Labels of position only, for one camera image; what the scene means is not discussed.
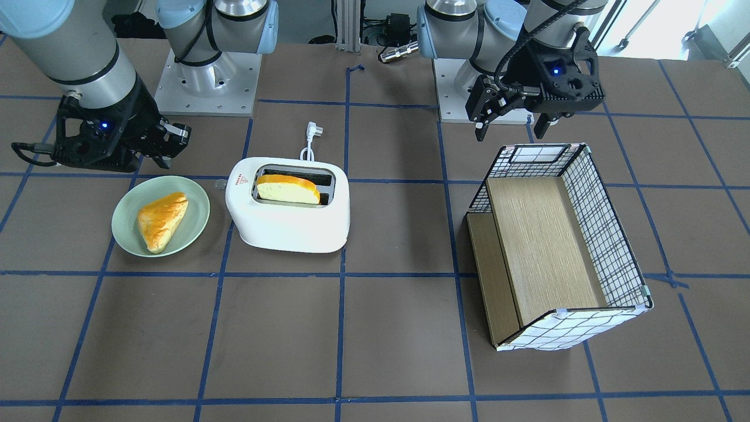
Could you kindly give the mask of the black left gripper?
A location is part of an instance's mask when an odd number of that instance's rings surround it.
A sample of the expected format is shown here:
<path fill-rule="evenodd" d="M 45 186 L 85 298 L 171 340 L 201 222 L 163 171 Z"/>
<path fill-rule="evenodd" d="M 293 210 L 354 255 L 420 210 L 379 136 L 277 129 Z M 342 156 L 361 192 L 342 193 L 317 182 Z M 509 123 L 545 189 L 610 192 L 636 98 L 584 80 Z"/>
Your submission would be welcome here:
<path fill-rule="evenodd" d="M 479 75 L 466 102 L 477 141 L 484 141 L 493 120 L 518 108 L 541 113 L 533 133 L 536 139 L 543 139 L 553 123 L 550 113 L 590 111 L 602 104 L 605 92 L 589 35 L 586 27 L 579 27 L 572 45 L 562 49 L 529 39 L 509 60 L 503 76 L 504 85 L 527 93 L 500 88 L 487 75 Z"/>

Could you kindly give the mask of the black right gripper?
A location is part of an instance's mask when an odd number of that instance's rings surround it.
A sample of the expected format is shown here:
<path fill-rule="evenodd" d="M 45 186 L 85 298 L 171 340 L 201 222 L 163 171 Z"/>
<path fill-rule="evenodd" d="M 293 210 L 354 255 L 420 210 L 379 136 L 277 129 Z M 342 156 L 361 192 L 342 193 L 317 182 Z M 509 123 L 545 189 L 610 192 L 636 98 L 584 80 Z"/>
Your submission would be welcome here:
<path fill-rule="evenodd" d="M 52 158 L 60 165 L 88 170 L 131 173 L 137 154 L 162 160 L 176 158 L 189 144 L 189 125 L 161 117 L 142 79 L 119 102 L 94 109 L 64 96 L 56 114 Z"/>

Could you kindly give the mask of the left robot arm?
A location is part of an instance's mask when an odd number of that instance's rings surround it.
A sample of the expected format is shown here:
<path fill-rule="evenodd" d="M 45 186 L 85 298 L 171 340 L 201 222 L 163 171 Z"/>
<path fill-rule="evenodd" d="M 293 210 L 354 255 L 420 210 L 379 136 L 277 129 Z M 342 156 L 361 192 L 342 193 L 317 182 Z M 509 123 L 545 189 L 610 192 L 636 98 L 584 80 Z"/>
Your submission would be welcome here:
<path fill-rule="evenodd" d="M 589 27 L 605 1 L 426 1 L 416 26 L 421 55 L 464 59 L 474 72 L 465 111 L 477 141 L 513 110 L 538 114 L 534 134 L 602 104 L 605 90 Z"/>

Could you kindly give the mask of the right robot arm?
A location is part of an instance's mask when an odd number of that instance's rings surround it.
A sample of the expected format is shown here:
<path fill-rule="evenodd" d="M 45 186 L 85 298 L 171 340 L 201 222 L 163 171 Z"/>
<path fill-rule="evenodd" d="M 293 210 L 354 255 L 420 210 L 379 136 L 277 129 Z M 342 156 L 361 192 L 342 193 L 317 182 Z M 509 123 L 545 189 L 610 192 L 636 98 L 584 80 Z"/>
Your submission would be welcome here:
<path fill-rule="evenodd" d="M 179 81 L 196 98 L 230 93 L 230 54 L 267 55 L 278 41 L 276 1 L 158 1 Z M 62 91 L 52 144 L 13 142 L 34 166 L 132 173 L 139 156 L 168 170 L 191 128 L 158 109 L 94 1 L 3 1 L 2 32 Z"/>

